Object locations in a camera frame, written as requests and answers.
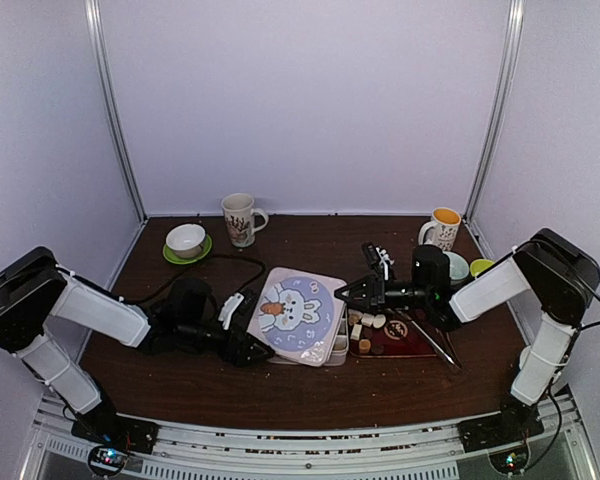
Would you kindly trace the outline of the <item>red chocolate tray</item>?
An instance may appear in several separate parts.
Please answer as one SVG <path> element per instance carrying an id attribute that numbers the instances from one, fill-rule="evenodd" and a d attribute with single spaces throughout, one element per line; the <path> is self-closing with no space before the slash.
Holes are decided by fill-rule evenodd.
<path id="1" fill-rule="evenodd" d="M 363 359 L 433 358 L 434 348 L 405 320 L 347 311 L 349 353 Z"/>

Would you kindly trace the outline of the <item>metal serving tongs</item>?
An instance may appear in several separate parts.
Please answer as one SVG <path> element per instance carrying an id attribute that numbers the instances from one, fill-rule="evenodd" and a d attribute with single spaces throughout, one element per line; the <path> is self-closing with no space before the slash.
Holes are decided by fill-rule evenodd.
<path id="1" fill-rule="evenodd" d="M 409 324 L 433 349 L 436 356 L 442 360 L 453 374 L 462 371 L 461 361 L 451 343 L 448 333 L 440 331 L 434 327 L 427 327 L 417 318 L 415 314 L 403 310 L 394 310 L 393 314 Z"/>

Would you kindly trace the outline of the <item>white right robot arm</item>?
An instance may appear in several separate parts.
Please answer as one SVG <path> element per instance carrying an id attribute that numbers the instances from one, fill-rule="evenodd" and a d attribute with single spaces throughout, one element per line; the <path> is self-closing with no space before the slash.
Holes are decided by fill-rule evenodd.
<path id="1" fill-rule="evenodd" d="M 527 407 L 538 403 L 565 368 L 584 328 L 583 318 L 600 298 L 598 262 L 556 231 L 542 228 L 476 278 L 454 287 L 449 255 L 437 246 L 414 249 L 408 281 L 395 277 L 383 249 L 365 243 L 363 251 L 372 274 L 334 292 L 362 313 L 417 310 L 432 326 L 449 332 L 502 304 L 536 306 L 537 329 L 519 356 L 510 387 L 517 403 L 498 413 L 492 423 L 499 440 L 515 440 L 531 424 Z"/>

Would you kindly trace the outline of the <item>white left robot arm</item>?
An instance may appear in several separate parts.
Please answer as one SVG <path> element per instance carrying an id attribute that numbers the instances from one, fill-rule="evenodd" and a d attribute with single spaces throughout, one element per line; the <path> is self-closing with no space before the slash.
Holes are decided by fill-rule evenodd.
<path id="1" fill-rule="evenodd" d="M 208 283 L 186 271 L 131 300 L 36 247 L 0 271 L 0 348 L 35 374 L 101 443 L 113 444 L 123 436 L 123 421 L 104 388 L 56 337 L 58 325 L 99 333 L 148 355 L 213 350 L 224 362 L 246 367 L 274 355 L 241 323 L 254 300 L 243 284 L 219 302 Z"/>

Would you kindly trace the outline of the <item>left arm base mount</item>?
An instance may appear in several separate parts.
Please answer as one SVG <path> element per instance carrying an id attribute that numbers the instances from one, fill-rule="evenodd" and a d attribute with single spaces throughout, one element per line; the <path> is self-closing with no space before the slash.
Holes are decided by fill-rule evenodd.
<path id="1" fill-rule="evenodd" d="M 87 453 L 88 469 L 98 478 L 120 474 L 138 454 L 153 452 L 159 426 L 150 421 L 117 417 L 107 432 L 90 427 L 84 420 L 74 420 L 71 434 L 94 443 Z"/>

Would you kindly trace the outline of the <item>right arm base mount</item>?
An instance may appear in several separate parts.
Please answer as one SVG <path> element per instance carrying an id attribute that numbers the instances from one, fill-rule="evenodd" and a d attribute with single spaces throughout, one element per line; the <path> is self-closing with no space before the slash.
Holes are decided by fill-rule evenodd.
<path id="1" fill-rule="evenodd" d="M 457 428 L 466 453 L 486 453 L 491 467 L 508 477 L 522 474 L 529 466 L 529 440 L 545 431 L 537 420 L 522 427 L 506 426 L 502 414 L 465 420 Z"/>

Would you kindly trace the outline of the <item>bunny print tin lid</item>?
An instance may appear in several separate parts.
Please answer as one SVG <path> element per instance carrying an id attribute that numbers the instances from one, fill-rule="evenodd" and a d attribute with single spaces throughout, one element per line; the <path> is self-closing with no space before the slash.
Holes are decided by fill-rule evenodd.
<path id="1" fill-rule="evenodd" d="M 248 325 L 269 345 L 280 365 L 322 367 L 347 307 L 334 291 L 346 282 L 316 273 L 276 267 L 270 271 Z"/>

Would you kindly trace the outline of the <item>white divided tin box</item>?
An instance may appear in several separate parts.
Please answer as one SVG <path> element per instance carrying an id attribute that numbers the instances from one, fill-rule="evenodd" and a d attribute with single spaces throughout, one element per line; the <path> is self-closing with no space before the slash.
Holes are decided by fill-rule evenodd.
<path id="1" fill-rule="evenodd" d="M 335 336 L 335 341 L 331 353 L 327 360 L 322 364 L 322 367 L 337 367 L 341 366 L 346 361 L 346 356 L 349 350 L 349 326 L 346 317 L 342 317 L 339 323 L 339 329 Z"/>

